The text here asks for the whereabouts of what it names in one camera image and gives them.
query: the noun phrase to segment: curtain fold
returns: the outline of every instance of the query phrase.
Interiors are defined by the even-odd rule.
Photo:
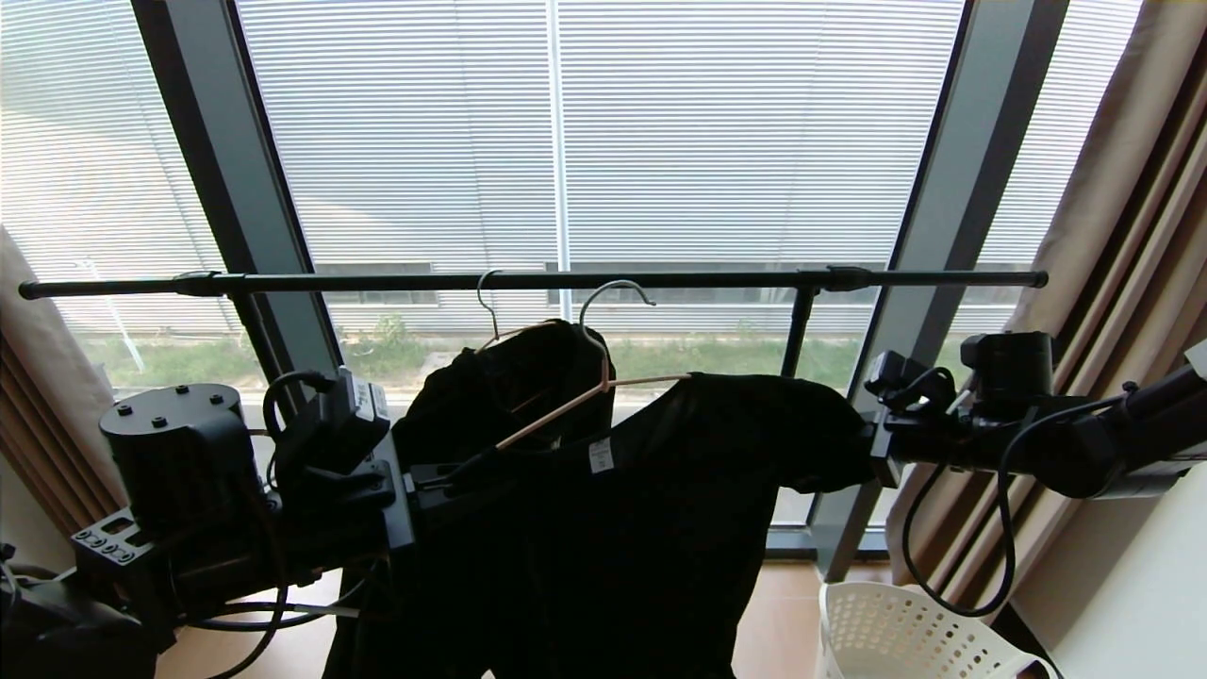
[[[0,228],[0,452],[70,535],[126,504],[98,428],[113,398],[54,303],[17,293],[34,277]]]
[[[1147,2],[1036,257],[1051,282],[1028,289],[1008,327],[1056,336],[1059,393],[1107,397],[1180,365],[1207,329],[1207,5]],[[886,528],[893,578],[905,513],[931,473],[903,484]],[[1002,578],[1002,527],[986,473],[945,474],[920,509],[911,554],[949,601],[985,603]],[[1031,479],[1010,485],[1015,585],[1077,503]]]

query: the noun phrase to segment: white wall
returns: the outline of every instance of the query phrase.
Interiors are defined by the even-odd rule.
[[[1014,598],[1066,679],[1205,677],[1207,469],[1078,510]]]
[[[56,573],[75,566],[71,546],[4,456],[0,456],[0,540],[16,545],[16,563],[40,566]]]

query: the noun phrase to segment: white plastic basket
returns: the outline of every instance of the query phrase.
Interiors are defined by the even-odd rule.
[[[822,585],[816,679],[1005,679],[1044,660],[926,595],[879,583]]]

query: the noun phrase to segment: floor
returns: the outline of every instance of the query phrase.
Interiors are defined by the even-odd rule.
[[[857,566],[852,579],[887,581],[886,566]],[[809,679],[817,654],[817,569],[807,563],[768,563],[759,574],[754,596],[737,628],[734,673],[739,678]],[[295,602],[328,603],[339,590],[339,576],[330,573],[319,583],[296,590]],[[270,593],[258,596],[272,599]],[[322,674],[334,621],[282,630],[261,658],[240,677],[311,679]],[[159,658],[156,677],[192,679],[209,677],[241,660],[258,634],[185,630],[175,646]]]

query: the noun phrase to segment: hanger hook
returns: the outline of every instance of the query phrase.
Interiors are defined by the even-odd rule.
[[[622,277],[619,280],[612,280],[605,282],[604,285],[596,287],[595,291],[591,292],[589,297],[587,297],[587,300],[583,302],[583,308],[578,310],[578,324],[579,327],[582,327],[583,335],[587,336],[587,341],[594,345],[595,349],[600,351],[600,355],[604,356],[602,368],[600,369],[600,373],[602,374],[600,377],[600,387],[605,392],[608,390],[608,379],[611,377],[608,367],[612,364],[612,355],[607,351],[607,347],[604,346],[604,344],[600,343],[599,339],[591,336],[591,333],[587,329],[587,306],[591,305],[591,302],[595,300],[595,297],[600,295],[600,292],[610,289],[612,287],[622,287],[622,286],[632,287],[634,289],[636,289],[637,294],[641,295],[641,300],[649,304],[651,306],[658,305],[654,303],[653,299],[649,298],[649,294],[646,294],[646,289],[642,286],[637,285],[636,282],[626,277]]]
[[[486,302],[483,300],[483,298],[482,298],[482,283],[485,282],[486,277],[489,277],[491,274],[498,273],[501,270],[503,270],[503,269],[501,269],[501,268],[492,268],[492,269],[488,270],[486,273],[482,274],[482,277],[478,279],[478,289],[477,289],[478,303],[482,304],[482,308],[486,309],[486,312],[490,314],[490,327],[491,327],[491,329],[495,330],[495,336],[498,336],[498,314],[495,312],[495,309],[490,304],[488,304]]]

